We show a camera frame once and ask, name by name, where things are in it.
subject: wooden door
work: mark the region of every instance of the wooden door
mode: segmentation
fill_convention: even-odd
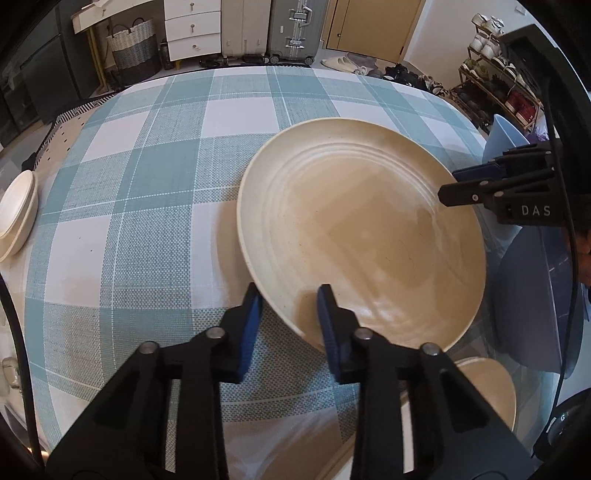
[[[337,0],[327,48],[397,62],[422,0]]]

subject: gray and white basket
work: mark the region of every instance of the gray and white basket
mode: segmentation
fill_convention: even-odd
[[[116,27],[124,27],[125,30],[107,37],[121,81],[125,85],[141,82],[159,72],[161,67],[158,41],[152,20],[143,21],[142,18],[137,20],[142,22],[131,28],[116,25]]]

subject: beige ceramic plate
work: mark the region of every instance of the beige ceramic plate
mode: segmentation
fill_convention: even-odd
[[[379,125],[323,118],[295,125],[252,159],[238,194],[242,253],[267,302],[322,348],[316,291],[390,342],[449,349],[485,285],[470,206],[437,199],[452,175],[425,149]]]
[[[517,397],[509,372],[496,360],[471,357],[456,362],[459,370],[472,382],[480,394],[491,405],[499,417],[512,430],[515,426]],[[403,394],[402,436],[404,441],[404,471],[414,468],[413,430],[408,396]],[[351,437],[322,469],[316,480],[348,480],[353,466],[355,436]]]

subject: door frame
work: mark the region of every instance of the door frame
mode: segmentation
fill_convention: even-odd
[[[320,39],[322,40],[322,45],[325,49],[330,48],[328,46],[328,42],[330,30],[332,29],[332,27],[335,26],[343,28],[343,24],[345,23],[345,17],[343,16],[343,18],[336,19],[337,25],[335,25],[336,4],[339,1],[347,2],[348,5],[350,0],[329,0],[328,6],[326,7],[326,16],[324,17],[322,36],[320,37]],[[403,59],[406,55],[408,46],[410,45],[410,40],[412,39],[414,32],[417,28],[418,20],[421,18],[421,14],[423,13],[423,9],[425,8],[425,3],[427,3],[427,0],[421,0],[421,2],[419,3],[417,13],[414,16],[413,23],[411,24],[410,30],[408,31],[407,38],[406,40],[404,40],[404,47],[402,48],[402,52],[400,52],[400,58],[398,59],[398,61],[401,61],[401,59]]]

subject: white bowl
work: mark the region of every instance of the white bowl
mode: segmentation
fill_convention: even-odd
[[[35,174],[31,170],[20,173],[0,200],[0,239],[9,236],[14,230],[13,227],[22,222],[31,199],[34,177]]]
[[[37,216],[37,209],[39,207],[39,193],[37,187],[37,178],[33,176],[33,192],[30,201],[26,205],[23,220],[20,224],[15,224],[11,229],[10,238],[12,241],[8,243],[8,238],[0,238],[0,263],[5,261],[8,257],[16,254],[27,240],[35,217]]]

